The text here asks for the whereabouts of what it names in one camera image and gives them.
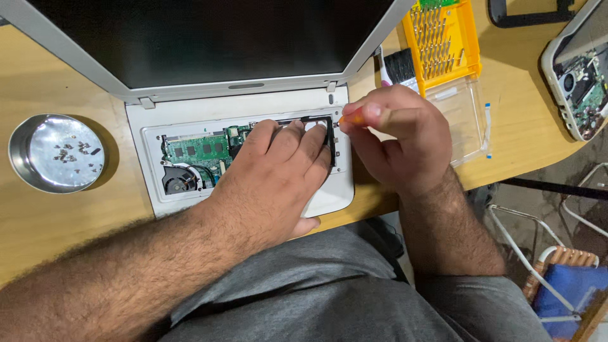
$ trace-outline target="forearm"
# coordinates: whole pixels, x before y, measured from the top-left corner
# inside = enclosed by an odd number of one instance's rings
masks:
[[[416,274],[504,274],[504,261],[451,167],[428,194],[400,197],[401,226]]]
[[[0,290],[1,341],[136,340],[255,250],[201,203],[74,250]]]

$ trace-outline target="laptop lid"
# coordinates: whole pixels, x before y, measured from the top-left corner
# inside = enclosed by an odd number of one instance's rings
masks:
[[[413,3],[6,0],[0,16],[139,104],[341,85]]]

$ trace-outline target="black cable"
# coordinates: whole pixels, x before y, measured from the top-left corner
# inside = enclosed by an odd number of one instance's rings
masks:
[[[196,167],[197,169],[202,169],[203,171],[205,171],[205,173],[207,174],[207,176],[209,176],[209,179],[211,180],[211,185],[215,186],[215,178],[213,177],[213,174],[211,173],[211,170],[209,170],[208,168],[204,167],[204,166],[200,166],[200,165],[191,165],[193,167]]]

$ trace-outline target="man's right hand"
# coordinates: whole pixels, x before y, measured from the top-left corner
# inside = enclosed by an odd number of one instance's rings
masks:
[[[374,178],[394,186],[402,197],[424,195],[441,183],[452,158],[452,139],[435,106],[410,88],[394,85],[349,103],[342,115],[359,107],[369,127],[397,138],[381,142],[366,128],[340,125]]]

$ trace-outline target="laptop hinge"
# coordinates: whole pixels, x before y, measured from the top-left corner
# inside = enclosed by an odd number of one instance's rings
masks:
[[[336,81],[330,82],[330,84],[327,86],[327,89],[326,89],[327,92],[335,92],[337,85],[338,85],[338,82],[336,82]]]
[[[150,100],[149,97],[140,97],[139,100],[142,102],[142,107],[147,110],[153,110],[156,108],[156,105],[154,102],[152,102],[152,100]]]

